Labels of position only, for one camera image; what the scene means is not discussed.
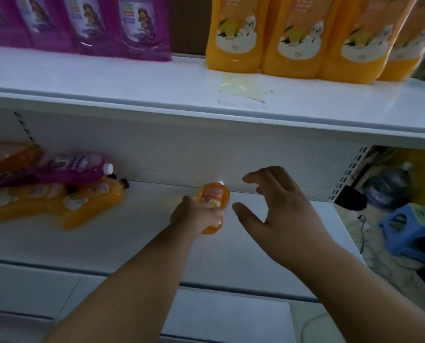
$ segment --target stool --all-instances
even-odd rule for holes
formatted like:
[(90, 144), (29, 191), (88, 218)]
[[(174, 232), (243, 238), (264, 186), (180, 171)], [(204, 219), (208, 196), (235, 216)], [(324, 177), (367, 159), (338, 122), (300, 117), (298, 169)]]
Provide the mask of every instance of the stool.
[(425, 262), (425, 206), (408, 203), (380, 221), (379, 226), (391, 255)]

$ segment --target person's right arm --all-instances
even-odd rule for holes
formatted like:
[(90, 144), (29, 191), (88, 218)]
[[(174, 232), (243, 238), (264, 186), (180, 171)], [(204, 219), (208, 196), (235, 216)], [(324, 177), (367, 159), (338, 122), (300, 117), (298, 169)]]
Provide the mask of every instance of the person's right arm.
[(347, 342), (425, 343), (425, 312), (333, 241), (282, 167), (264, 168), (243, 180), (258, 184), (268, 217), (262, 222), (235, 203), (239, 221), (274, 261), (317, 296)]

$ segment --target person's left hand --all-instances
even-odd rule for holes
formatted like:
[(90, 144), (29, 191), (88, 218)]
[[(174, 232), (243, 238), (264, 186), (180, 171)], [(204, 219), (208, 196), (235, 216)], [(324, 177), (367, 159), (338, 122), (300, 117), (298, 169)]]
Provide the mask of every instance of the person's left hand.
[(171, 225), (186, 225), (198, 235), (208, 226), (219, 226), (222, 222), (223, 210), (200, 203), (190, 196), (184, 196), (182, 202), (171, 214)]

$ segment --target person's left arm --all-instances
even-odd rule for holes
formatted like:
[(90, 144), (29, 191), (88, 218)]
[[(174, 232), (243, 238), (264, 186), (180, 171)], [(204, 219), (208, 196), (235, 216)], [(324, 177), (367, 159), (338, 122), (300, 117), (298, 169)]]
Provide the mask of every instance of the person's left arm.
[(158, 342), (193, 240), (222, 215), (184, 197), (170, 225), (58, 323), (45, 343)]

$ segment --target white shelf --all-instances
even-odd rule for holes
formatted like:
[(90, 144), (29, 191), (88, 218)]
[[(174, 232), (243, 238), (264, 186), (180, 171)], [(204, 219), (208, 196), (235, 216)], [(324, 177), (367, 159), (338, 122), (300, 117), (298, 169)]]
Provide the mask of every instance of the white shelf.
[[(254, 86), (252, 96), (264, 103), (221, 93), (230, 74), (224, 79), (202, 59), (154, 63), (0, 47), (0, 106), (16, 99), (20, 109), (32, 109), (34, 101), (104, 107), (94, 114), (112, 118), (131, 115), (109, 108), (425, 138), (425, 82), (363, 86), (232, 75), (242, 89)], [(42, 110), (75, 113), (64, 107)]]
[[(191, 187), (130, 182), (120, 206), (76, 230), (61, 230), (49, 214), (0, 223), (0, 261), (108, 275), (168, 224), (170, 213), (183, 195), (196, 195), (197, 191)], [(233, 192), (222, 229), (194, 242), (182, 282), (204, 288), (314, 299), (298, 278), (272, 261), (246, 233), (232, 212), (233, 202), (244, 203), (261, 219), (266, 217), (262, 196)], [(361, 258), (332, 204), (312, 203), (335, 241)]]

